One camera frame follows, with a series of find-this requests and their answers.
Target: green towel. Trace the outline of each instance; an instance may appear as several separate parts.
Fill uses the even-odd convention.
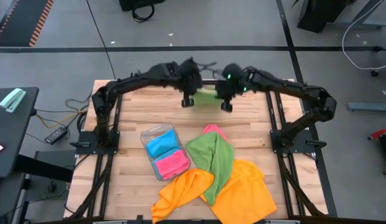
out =
[[[213,206],[220,190],[230,178],[234,149],[216,132],[189,141],[186,149],[197,168],[214,175],[212,185],[204,193],[209,205]]]

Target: orange towel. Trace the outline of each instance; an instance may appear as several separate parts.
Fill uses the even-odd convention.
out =
[[[167,218],[172,210],[199,197],[211,186],[213,175],[192,169],[176,177],[160,191],[160,200],[151,207],[153,224]]]
[[[263,173],[249,161],[235,159],[229,181],[211,207],[223,224],[255,223],[276,211]]]

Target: pink towel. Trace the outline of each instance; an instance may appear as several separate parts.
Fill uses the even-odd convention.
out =
[[[164,180],[178,175],[187,170],[190,163],[182,150],[177,150],[172,155],[155,162],[158,172]]]
[[[208,125],[207,127],[204,128],[204,131],[203,131],[203,134],[205,133],[210,133],[210,132],[216,132],[218,133],[220,136],[222,136],[222,138],[226,141],[229,141],[227,138],[226,138],[226,135],[224,134],[224,132],[218,127],[218,125],[216,124],[210,124]]]

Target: concrete floor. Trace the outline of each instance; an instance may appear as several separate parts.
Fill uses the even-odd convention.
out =
[[[282,0],[295,46],[340,46],[344,30],[327,27],[321,34],[297,29],[300,3]],[[367,0],[347,7],[338,20],[352,19]],[[0,0],[0,20],[10,0]],[[115,0],[90,0],[94,17],[108,47],[263,45],[287,46],[283,27],[273,0],[167,0],[155,8],[149,22],[138,24],[130,13],[122,12]],[[371,16],[386,22],[386,1]],[[386,45],[386,28],[354,30],[348,46]],[[85,0],[55,0],[35,47],[102,47]],[[348,52],[359,65],[386,64],[386,52]],[[198,62],[217,61],[220,67],[230,62],[253,65],[280,78],[295,78],[288,52],[269,51],[194,51],[194,52],[111,52],[116,76],[126,77],[159,62],[181,62],[194,56]],[[386,70],[377,78],[369,71],[356,69],[342,52],[297,52],[303,79],[321,85],[338,101],[335,118],[316,125],[338,216],[386,220],[386,161],[376,141],[367,136],[386,128],[385,113],[350,112],[349,101],[385,102]],[[105,53],[29,53],[0,54],[0,87],[37,86],[36,108],[63,110],[68,98],[85,99],[94,80],[113,77]],[[60,119],[64,114],[45,114]],[[40,139],[52,130],[31,119],[29,134]],[[71,138],[47,146],[26,137],[21,153],[72,150],[68,144],[78,138],[75,126]],[[59,220],[62,200],[39,202],[29,207],[33,222]]]

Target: black table leg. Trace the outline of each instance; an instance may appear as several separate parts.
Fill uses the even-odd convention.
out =
[[[73,177],[73,171],[70,169],[51,165],[23,155],[18,155],[14,170],[65,182],[71,182]]]

